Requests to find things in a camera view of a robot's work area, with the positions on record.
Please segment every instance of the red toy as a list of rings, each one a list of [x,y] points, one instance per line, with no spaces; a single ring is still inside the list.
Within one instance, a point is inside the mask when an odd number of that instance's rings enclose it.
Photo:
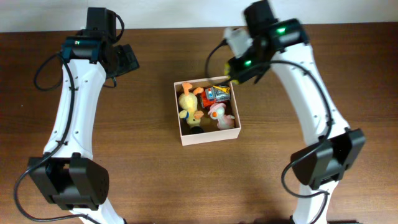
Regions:
[[[203,108],[209,108],[215,103],[222,103],[230,99],[231,94],[227,86],[213,86],[207,88],[200,95],[200,103]]]

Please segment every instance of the white toy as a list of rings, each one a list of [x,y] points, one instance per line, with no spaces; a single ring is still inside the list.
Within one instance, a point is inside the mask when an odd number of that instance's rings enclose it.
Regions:
[[[208,115],[212,119],[217,119],[217,127],[220,130],[227,130],[235,128],[235,117],[232,115],[225,115],[226,105],[224,103],[215,103],[210,107]]]

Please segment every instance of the cardboard box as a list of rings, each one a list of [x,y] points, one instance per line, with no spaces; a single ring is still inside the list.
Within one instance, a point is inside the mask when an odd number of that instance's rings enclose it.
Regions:
[[[222,81],[227,80],[228,77],[214,77],[212,80],[215,83],[219,83]],[[231,100],[227,103],[226,114],[235,116],[235,128],[228,129],[228,130],[219,130],[217,128],[217,120],[211,119],[207,112],[208,110],[201,107],[201,103],[198,97],[198,110],[202,110],[204,112],[204,116],[201,119],[201,127],[205,130],[204,133],[201,134],[189,134],[189,125],[183,120],[180,119],[178,113],[182,110],[178,105],[178,98],[183,93],[182,83],[189,82],[192,84],[193,88],[190,90],[192,92],[197,87],[206,87],[211,86],[211,83],[208,79],[198,79],[198,80],[187,80],[182,82],[174,83],[174,92],[175,92],[175,104],[177,107],[177,119],[180,126],[180,136],[181,142],[183,146],[191,145],[191,144],[198,144],[204,142],[213,142],[213,141],[221,141],[227,139],[236,139],[241,131],[241,122],[239,119],[238,107],[236,106],[234,89],[232,83],[229,82],[228,85],[231,88]]]

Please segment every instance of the green led light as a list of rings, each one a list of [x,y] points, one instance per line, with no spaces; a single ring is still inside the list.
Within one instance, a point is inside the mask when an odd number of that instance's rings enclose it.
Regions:
[[[251,65],[251,60],[247,60],[244,62],[244,66],[248,67]]]
[[[286,27],[282,27],[276,30],[276,32],[278,32],[278,34],[284,34],[286,30]]]

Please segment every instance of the wooden surface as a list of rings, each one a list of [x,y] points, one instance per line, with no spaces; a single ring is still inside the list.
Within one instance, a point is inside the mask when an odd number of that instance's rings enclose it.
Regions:
[[[305,26],[331,97],[367,143],[333,194],[329,220],[398,221],[398,23]],[[32,78],[74,32],[0,34],[0,223],[31,223],[12,188],[28,157],[40,156],[55,121],[60,88],[41,92]],[[93,133],[94,160],[110,174],[109,199],[128,223],[238,223],[288,218],[296,198],[280,184],[291,153],[304,147],[299,121],[277,77],[235,87],[237,140],[182,147],[173,82],[203,78],[222,28],[127,30],[141,65],[103,89]],[[221,75],[227,48],[211,61]],[[58,80],[52,62],[40,82]],[[298,189],[289,174],[288,183]],[[21,201],[38,217],[66,215],[30,179]],[[80,223],[69,220],[61,223]]]

